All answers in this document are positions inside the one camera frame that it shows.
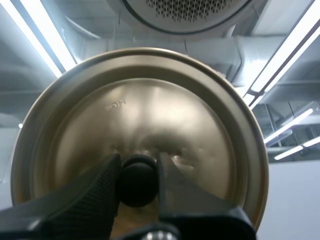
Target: black rubber knob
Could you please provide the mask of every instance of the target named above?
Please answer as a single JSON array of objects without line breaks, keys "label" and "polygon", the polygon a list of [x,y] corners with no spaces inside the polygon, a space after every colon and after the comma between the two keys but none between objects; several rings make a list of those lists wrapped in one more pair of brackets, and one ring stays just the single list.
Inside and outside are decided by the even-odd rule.
[{"label": "black rubber knob", "polygon": [[158,193],[158,174],[155,161],[145,155],[133,155],[124,164],[116,182],[116,194],[130,207],[143,207]]}]

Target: ceiling light fixture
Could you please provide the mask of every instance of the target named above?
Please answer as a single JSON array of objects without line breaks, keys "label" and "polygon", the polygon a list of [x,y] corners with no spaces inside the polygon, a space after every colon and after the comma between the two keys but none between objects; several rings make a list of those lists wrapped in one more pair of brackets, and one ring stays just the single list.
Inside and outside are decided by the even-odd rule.
[{"label": "ceiling light fixture", "polygon": [[249,105],[253,100],[255,99],[255,96],[251,95],[251,94],[246,94],[244,97],[243,97],[243,101]]},{"label": "ceiling light fixture", "polygon": [[318,144],[318,143],[320,143],[320,136],[318,136],[310,141],[307,141],[306,143],[303,144],[303,146],[308,148],[308,147],[315,145],[315,144]]},{"label": "ceiling light fixture", "polygon": [[275,131],[273,134],[271,134],[270,136],[268,136],[266,139],[263,140],[263,142],[266,144],[269,141],[271,141],[272,139],[276,138],[277,136],[279,136],[280,134],[282,134],[285,130],[291,128],[293,125],[298,124],[300,121],[302,121],[303,119],[305,119],[307,116],[309,116],[310,114],[312,114],[313,109],[310,108],[307,111],[305,111],[304,113],[302,113],[301,115],[297,116],[295,119],[293,119],[291,122],[287,123],[286,125],[284,125],[282,128],[280,128],[278,131]]},{"label": "ceiling light fixture", "polygon": [[255,106],[260,102],[260,100],[264,97],[264,95],[259,96],[250,106],[250,110],[254,109]]},{"label": "ceiling light fixture", "polygon": [[76,63],[40,0],[20,0],[66,71]]},{"label": "ceiling light fixture", "polygon": [[45,63],[48,65],[48,67],[51,69],[53,74],[57,78],[59,78],[62,75],[61,71],[56,66],[54,61],[51,59],[49,54],[46,52],[44,47],[41,45],[41,43],[38,41],[37,37],[34,35],[34,33],[29,28],[29,26],[26,24],[26,22],[24,21],[22,16],[16,10],[15,6],[11,3],[10,0],[0,0],[0,4],[5,9],[5,11],[9,14],[9,16],[12,18],[12,20],[15,22],[15,24],[20,28],[22,33],[26,36],[26,38],[29,40],[29,42],[32,44],[32,46],[35,48],[35,50],[39,53],[39,55],[45,61]]},{"label": "ceiling light fixture", "polygon": [[288,151],[285,151],[284,153],[279,154],[278,156],[275,156],[274,159],[275,160],[283,159],[291,154],[301,151],[302,149],[304,149],[302,146],[296,146]]},{"label": "ceiling light fixture", "polygon": [[[320,27],[318,27],[312,35],[303,43],[300,47],[299,44],[305,39],[305,37],[310,33],[312,28],[320,20],[319,15],[320,9],[320,0],[315,0],[309,9],[305,12],[301,20],[294,27],[292,32],[285,39],[283,44],[273,55],[271,60],[262,70],[260,75],[257,77],[251,90],[259,93],[263,88],[268,84],[269,80],[274,77],[276,72],[282,67],[280,72],[274,77],[271,83],[264,90],[268,92],[279,80],[280,78],[288,71],[288,69],[295,63],[295,61],[303,54],[303,52],[311,45],[311,43],[320,35]],[[261,98],[257,98],[251,104],[257,105]]]}]

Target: metal can lid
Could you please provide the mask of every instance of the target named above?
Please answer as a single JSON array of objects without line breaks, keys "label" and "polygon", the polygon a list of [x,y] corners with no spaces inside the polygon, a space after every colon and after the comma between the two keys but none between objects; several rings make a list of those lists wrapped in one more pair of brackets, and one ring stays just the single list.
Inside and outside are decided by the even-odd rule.
[{"label": "metal can lid", "polygon": [[13,203],[63,186],[108,154],[157,152],[202,189],[242,206],[258,228],[268,157],[255,117],[219,73],[156,48],[96,56],[46,89],[16,143]]}]

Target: circular air diffuser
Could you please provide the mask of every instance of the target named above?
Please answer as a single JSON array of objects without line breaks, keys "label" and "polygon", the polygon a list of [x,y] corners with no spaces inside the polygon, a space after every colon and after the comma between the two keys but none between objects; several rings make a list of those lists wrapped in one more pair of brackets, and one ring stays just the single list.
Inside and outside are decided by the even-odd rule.
[{"label": "circular air diffuser", "polygon": [[222,33],[260,0],[108,0],[135,28],[187,37]]}]

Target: textured grip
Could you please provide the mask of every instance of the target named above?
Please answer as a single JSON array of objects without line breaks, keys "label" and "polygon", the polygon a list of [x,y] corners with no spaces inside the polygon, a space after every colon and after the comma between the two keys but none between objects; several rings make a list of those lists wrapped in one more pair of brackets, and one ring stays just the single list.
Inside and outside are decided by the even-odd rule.
[{"label": "textured grip", "polygon": [[119,200],[118,154],[66,186],[0,212],[0,239],[108,239]]},{"label": "textured grip", "polygon": [[50,221],[53,235],[66,239],[108,239],[118,211],[116,179],[121,163],[113,158],[85,195]]}]

